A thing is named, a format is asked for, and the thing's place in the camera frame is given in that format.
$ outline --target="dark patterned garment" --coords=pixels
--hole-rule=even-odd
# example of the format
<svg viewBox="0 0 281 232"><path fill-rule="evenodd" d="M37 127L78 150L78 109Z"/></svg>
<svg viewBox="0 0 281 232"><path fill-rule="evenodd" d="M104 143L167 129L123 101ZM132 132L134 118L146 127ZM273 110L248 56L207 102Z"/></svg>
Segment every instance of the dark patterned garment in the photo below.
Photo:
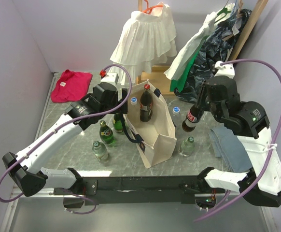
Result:
<svg viewBox="0 0 281 232"><path fill-rule="evenodd" d="M237 21L237 12L233 13L226 21L218 24L216 30L202 45L189 71L183 90L181 92L178 89L174 90L177 97L186 102L196 103L202 82L216 74L217 70L214 68L216 62L226 60L229 50L234 47L251 12L247 9L241 10L240 13L243 16L241 17L241 26L238 29L239 33L226 41L223 41L223 38L233 33L232 27Z"/></svg>

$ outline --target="bottle cap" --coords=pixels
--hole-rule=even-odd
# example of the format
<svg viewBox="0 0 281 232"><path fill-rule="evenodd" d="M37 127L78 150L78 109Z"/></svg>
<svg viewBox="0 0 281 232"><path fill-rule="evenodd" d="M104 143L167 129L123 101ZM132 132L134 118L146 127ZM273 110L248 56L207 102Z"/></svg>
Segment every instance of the bottle cap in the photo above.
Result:
<svg viewBox="0 0 281 232"><path fill-rule="evenodd" d="M188 141L191 142L191 143L193 143L193 142L194 142L194 138L193 138L192 136L190 136L190 137L188 138Z"/></svg>
<svg viewBox="0 0 281 232"><path fill-rule="evenodd" d="M178 115L180 113L179 107L174 107L173 114Z"/></svg>
<svg viewBox="0 0 281 232"><path fill-rule="evenodd" d="M137 104L137 98L131 98L131 104L136 105Z"/></svg>
<svg viewBox="0 0 281 232"><path fill-rule="evenodd" d="M145 84L144 89L145 90L150 90L150 85L149 84Z"/></svg>
<svg viewBox="0 0 281 232"><path fill-rule="evenodd" d="M104 120L100 121L100 126L105 127L106 126L106 122Z"/></svg>
<svg viewBox="0 0 281 232"><path fill-rule="evenodd" d="M94 142L93 142L93 146L94 146L94 147L100 146L100 142L99 142L99 141L94 141Z"/></svg>

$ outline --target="orange hanger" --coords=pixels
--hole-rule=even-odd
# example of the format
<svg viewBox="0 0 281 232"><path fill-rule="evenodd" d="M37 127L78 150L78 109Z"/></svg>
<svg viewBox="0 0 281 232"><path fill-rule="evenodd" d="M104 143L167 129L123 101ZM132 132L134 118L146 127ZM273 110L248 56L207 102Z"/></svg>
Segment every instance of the orange hanger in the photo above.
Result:
<svg viewBox="0 0 281 232"><path fill-rule="evenodd" d="M143 13L146 13L146 14L151 14L151 11L153 8L156 8L156 7L163 7L163 5L156 5L156 6L152 6L152 7L149 7L149 2L148 0L145 0L145 2L147 3L147 9L142 11Z"/></svg>

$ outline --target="white ruffled skirt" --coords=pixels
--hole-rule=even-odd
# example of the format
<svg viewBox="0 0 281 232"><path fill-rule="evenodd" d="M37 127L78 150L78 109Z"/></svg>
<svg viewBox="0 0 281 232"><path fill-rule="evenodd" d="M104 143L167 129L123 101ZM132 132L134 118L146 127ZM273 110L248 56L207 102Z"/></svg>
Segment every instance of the white ruffled skirt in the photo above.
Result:
<svg viewBox="0 0 281 232"><path fill-rule="evenodd" d="M151 14L134 11L125 23L119 43L110 60L124 66L129 72L132 83L142 72L151 73L153 65L166 63L167 57L177 55L176 29L168 5L153 8ZM109 72L119 74L119 82L127 83L126 74L117 67Z"/></svg>

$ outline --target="folded red cloth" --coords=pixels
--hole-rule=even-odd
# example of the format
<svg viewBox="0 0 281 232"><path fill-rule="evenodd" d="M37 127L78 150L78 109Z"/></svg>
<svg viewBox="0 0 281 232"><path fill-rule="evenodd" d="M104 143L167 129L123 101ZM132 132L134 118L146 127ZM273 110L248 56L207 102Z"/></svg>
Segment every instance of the folded red cloth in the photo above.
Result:
<svg viewBox="0 0 281 232"><path fill-rule="evenodd" d="M78 101L87 94L91 79L91 73L65 70L51 92L50 99L55 103Z"/></svg>

